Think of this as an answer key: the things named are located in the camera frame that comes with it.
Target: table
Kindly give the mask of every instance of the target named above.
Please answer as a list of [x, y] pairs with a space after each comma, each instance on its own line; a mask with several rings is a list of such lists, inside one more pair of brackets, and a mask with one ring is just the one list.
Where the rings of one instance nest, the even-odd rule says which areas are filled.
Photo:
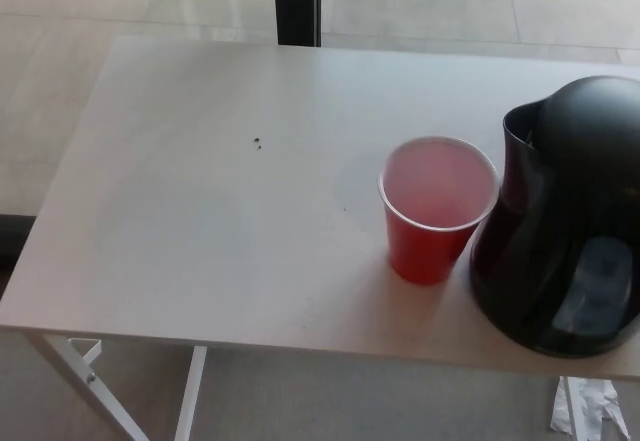
[[611, 65], [121, 38], [0, 326], [26, 333], [130, 439], [146, 437], [67, 338], [194, 346], [176, 439], [189, 437], [206, 347], [223, 343], [637, 379], [640, 336], [585, 360], [503, 336], [470, 297], [468, 247], [432, 288], [385, 260], [376, 178], [395, 145], [459, 137], [502, 172], [504, 114], [596, 74], [640, 78]]

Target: red cup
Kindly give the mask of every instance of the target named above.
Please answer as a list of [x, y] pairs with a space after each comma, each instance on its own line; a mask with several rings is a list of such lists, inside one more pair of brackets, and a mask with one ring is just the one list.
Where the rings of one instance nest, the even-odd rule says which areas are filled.
[[440, 136], [391, 153], [378, 181], [385, 203], [389, 260], [407, 281], [444, 281], [498, 199], [491, 161], [475, 146]]

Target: tile floor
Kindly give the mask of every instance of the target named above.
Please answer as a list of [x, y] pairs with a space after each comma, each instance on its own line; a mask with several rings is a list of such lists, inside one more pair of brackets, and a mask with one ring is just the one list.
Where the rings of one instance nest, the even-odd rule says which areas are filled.
[[[323, 45], [640, 64], [640, 0], [322, 0]], [[275, 43], [273, 0], [0, 0], [0, 212], [37, 214], [113, 38]], [[97, 369], [171, 439], [190, 353], [105, 343]], [[618, 383], [630, 431], [640, 388]], [[305, 353], [210, 353], [194, 440], [566, 439], [555, 380]], [[607, 425], [605, 439], [616, 439]], [[26, 342], [0, 334], [0, 439], [112, 439]]]

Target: electric kettle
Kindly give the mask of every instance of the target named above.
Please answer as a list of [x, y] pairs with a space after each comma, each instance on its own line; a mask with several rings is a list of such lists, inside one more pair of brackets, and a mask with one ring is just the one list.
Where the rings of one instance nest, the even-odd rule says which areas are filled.
[[503, 185], [471, 253], [477, 303], [549, 355], [618, 346], [640, 314], [640, 82], [580, 79], [503, 127]]

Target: paper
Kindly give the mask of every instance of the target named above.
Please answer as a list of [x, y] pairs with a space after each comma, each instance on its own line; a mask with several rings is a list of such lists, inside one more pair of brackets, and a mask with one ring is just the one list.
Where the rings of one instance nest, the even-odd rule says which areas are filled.
[[[605, 379], [575, 379], [578, 380], [580, 405], [584, 413], [587, 440], [600, 441], [603, 419], [611, 419], [620, 432], [627, 439], [630, 439], [629, 432], [622, 418], [622, 413], [620, 412], [618, 393], [611, 381]], [[567, 393], [564, 389], [564, 379], [562, 377], [560, 377], [558, 390], [556, 391], [556, 399], [553, 403], [551, 429], [571, 434]]]

